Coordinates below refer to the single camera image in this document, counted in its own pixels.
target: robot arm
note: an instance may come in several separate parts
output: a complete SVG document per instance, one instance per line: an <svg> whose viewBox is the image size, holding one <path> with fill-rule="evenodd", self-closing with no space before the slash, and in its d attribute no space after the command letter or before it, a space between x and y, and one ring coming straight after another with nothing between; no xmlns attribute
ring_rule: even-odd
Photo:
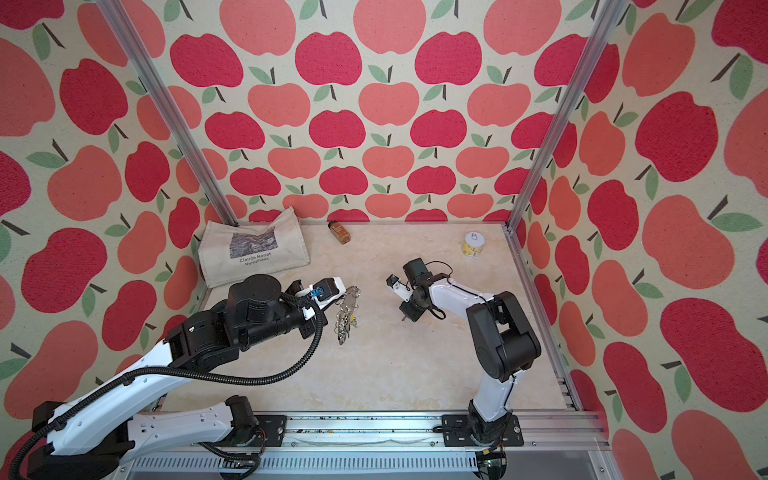
<svg viewBox="0 0 768 480"><path fill-rule="evenodd" d="M48 478L102 478L122 462L160 449L195 442L227 440L245 443L257 430L255 417L245 397L193 412L138 414L169 391L201 378L212 369L234 361L240 352L274 336L298 328L303 338L321 331L327 323L322 308L345 294L339 277L326 278L303 289L297 280L285 293L280 282L269 275L253 275L230 287L226 300L212 309L192 315L172 329L165 340L126 370L106 382L118 385L100 396L103 387L68 403L45 402L35 409L32 430L49 430L51 419L80 404L71 418L57 423L47 433L46 446L30 455L29 475L33 480ZM319 318L311 319L319 313ZM292 367L261 383L278 381L306 362L313 347ZM125 381L127 372L146 367L161 372L189 372L188 376L146 374Z"/></svg>
<svg viewBox="0 0 768 480"><path fill-rule="evenodd" d="M446 273L433 275L420 258L408 262L403 270L407 285L394 275L386 282L402 299L400 310L407 318L415 322L425 311L445 318L443 310L448 310L468 321L475 354L485 370L480 390L469 403L468 420L479 444L497 440L511 415L505 405L515 377L519 379L541 355L541 345L520 303L510 292L491 295L456 283ZM497 324L507 329L499 332Z"/></svg>

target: marble table surface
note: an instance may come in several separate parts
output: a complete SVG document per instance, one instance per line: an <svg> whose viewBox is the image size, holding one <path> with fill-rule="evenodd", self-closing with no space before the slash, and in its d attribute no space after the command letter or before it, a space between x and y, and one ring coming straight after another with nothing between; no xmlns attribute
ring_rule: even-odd
<svg viewBox="0 0 768 480"><path fill-rule="evenodd" d="M499 224L349 225L352 241L341 245L324 225L305 225L310 252L307 266L272 273L286 289L295 279L309 285L328 276L361 289L356 311L358 328L340 346L333 333L337 306L320 346L298 373L269 386L229 386L192 382L171 392L164 411L199 409L245 395L254 411L352 411L466 409L477 392L482 368L475 357L468 324L448 313L429 313L413 323L401 321L400 298L387 286L389 274L405 278L402 266L416 257L441 260L459 283L488 293L515 294L538 334L514 260ZM478 257L465 257L462 239L479 231L486 245ZM447 272L443 265L429 266ZM228 285L210 291L205 308L227 297ZM268 376L291 366L310 340L297 331L260 343L216 373ZM546 351L513 388L508 406L514 409L564 409L565 403Z"/></svg>

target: apple wallpaper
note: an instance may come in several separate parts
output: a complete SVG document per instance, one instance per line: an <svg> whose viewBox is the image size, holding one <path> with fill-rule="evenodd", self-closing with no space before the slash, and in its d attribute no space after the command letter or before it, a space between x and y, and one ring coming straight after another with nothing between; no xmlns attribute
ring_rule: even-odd
<svg viewBox="0 0 768 480"><path fill-rule="evenodd" d="M139 30L168 46L148 50L181 110L200 106L189 126L236 217L293 206L306 223L507 220L601 6L147 4L164 38ZM618 66L611 51L600 69L616 78ZM612 84L591 84L592 101ZM574 156L569 134L560 162Z"/></svg>
<svg viewBox="0 0 768 480"><path fill-rule="evenodd" d="M517 228L627 480L768 478L767 15L631 4Z"/></svg>
<svg viewBox="0 0 768 480"><path fill-rule="evenodd" d="M152 10L125 5L166 50ZM205 196L109 35L93 3L0 5L2 457L36 405L111 378L204 291Z"/></svg>

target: wire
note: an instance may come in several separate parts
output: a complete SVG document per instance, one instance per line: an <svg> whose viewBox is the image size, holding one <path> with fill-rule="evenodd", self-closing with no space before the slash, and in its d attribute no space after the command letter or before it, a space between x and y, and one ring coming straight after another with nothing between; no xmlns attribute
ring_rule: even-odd
<svg viewBox="0 0 768 480"><path fill-rule="evenodd" d="M315 335L312 338L312 343L306 350L304 355L298 362L294 363L289 368L283 370L280 373L276 373L271 376L264 377L241 377L231 375L220 375L218 373L208 372L196 372L193 370L184 370L168 366L148 366L139 369L134 369L123 375L111 380L109 383L105 383L101 388L96 389L89 396L82 399L80 402L74 404L69 410L62 413L55 419L51 420L47 425L39 429L32 437L30 437L24 445L16 452L16 456L11 460L10 468L8 469L8 477L11 480L27 480L22 477L21 466L24 461L24 457L32 450L40 440L48 436L48 433L55 429L63 429L67 424L67 421L77 415L87 406L106 395L107 392L116 389L121 385L129 385L134 379L142 375L167 375L176 376L185 379L204 380L206 382L226 383L228 385L243 385L243 386L261 386L269 385L287 379L294 373L298 372L307 362L309 362L312 355L317 350L317 346L320 344L320 338L323 335L323 324L326 322L326 314L320 309L320 306L311 299L311 297L304 296L298 297L289 295L288 293L281 293L280 298L294 306L304 307L308 306L315 311L313 322L315 323Z"/></svg>
<svg viewBox="0 0 768 480"><path fill-rule="evenodd" d="M448 265L446 262L441 262L440 260L433 260L433 261L431 261L431 262L427 262L427 263L425 263L425 264L424 264L424 266L427 266L427 265L429 265L430 263L442 263L443 265L445 265L446 267L448 267L449 269L451 269L451 273L449 273L449 274L448 274L448 276L451 276L451 275L453 275L453 267L452 267L452 266L450 266L450 265Z"/></svg>

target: black robot arm segment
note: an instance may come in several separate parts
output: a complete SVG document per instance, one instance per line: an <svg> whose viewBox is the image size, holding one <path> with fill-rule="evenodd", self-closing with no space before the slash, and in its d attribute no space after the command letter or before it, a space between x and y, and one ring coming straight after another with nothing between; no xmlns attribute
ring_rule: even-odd
<svg viewBox="0 0 768 480"><path fill-rule="evenodd" d="M518 299L501 292L487 303L467 308L469 330L480 365L494 379L505 382L512 373L531 368L541 345ZM496 323L508 325L499 333Z"/></svg>

